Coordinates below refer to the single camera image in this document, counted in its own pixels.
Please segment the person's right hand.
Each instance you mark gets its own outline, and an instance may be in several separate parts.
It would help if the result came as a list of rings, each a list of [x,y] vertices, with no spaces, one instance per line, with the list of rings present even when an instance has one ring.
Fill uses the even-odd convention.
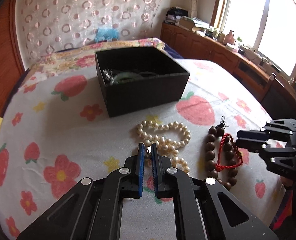
[[[292,190],[294,184],[292,180],[287,179],[283,176],[280,176],[280,180],[286,190]]]

